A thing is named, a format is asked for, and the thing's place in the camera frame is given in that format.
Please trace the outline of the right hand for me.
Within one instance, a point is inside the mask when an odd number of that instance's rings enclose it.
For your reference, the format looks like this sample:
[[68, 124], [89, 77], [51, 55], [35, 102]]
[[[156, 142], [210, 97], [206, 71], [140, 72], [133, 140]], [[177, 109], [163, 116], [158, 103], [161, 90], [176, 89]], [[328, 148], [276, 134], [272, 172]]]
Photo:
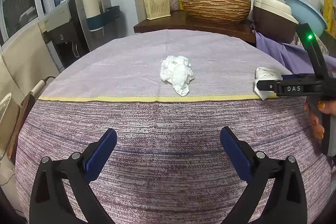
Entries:
[[[323, 114], [330, 114], [330, 115], [335, 115], [336, 114], [336, 102], [335, 100], [332, 101], [320, 101], [317, 104], [317, 108], [320, 112], [322, 112]], [[318, 116], [316, 116], [307, 101], [305, 101], [304, 104], [304, 111], [308, 112], [308, 116], [309, 116], [309, 121], [311, 123], [311, 127], [313, 129], [313, 133], [315, 138], [322, 140], [324, 133], [325, 133], [325, 129], [323, 127], [322, 124], [320, 124]]]

